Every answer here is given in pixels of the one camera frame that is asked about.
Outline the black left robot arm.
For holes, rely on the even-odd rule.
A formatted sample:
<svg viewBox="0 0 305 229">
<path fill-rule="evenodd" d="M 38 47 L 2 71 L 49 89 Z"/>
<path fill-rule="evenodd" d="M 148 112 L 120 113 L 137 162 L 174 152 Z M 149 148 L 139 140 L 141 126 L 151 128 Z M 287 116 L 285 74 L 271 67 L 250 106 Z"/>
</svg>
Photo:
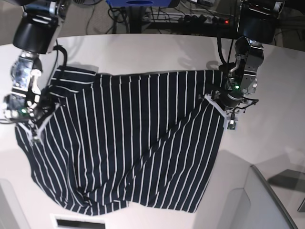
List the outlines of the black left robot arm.
<svg viewBox="0 0 305 229">
<path fill-rule="evenodd" d="M 219 67 L 225 82 L 214 94 L 215 101 L 223 110 L 238 109 L 241 103 L 257 103 L 246 96 L 256 91 L 257 71 L 264 61 L 263 44 L 273 41 L 284 4 L 283 0 L 239 1 L 239 16 L 235 22 L 240 37 L 233 44 L 235 62 L 223 61 Z"/>
</svg>

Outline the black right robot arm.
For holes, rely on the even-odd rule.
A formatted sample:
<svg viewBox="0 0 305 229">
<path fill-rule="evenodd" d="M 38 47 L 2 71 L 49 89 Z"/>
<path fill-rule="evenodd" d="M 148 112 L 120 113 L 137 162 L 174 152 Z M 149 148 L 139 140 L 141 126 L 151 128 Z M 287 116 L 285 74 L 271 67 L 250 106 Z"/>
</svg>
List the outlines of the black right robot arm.
<svg viewBox="0 0 305 229">
<path fill-rule="evenodd" d="M 59 51 L 56 45 L 71 2 L 69 0 L 11 0 L 22 7 L 22 18 L 13 38 L 13 45 L 21 50 L 11 67 L 12 88 L 3 99 L 2 124 L 37 122 L 54 110 L 55 104 L 47 89 L 40 89 L 42 76 L 41 54 Z"/>
</svg>

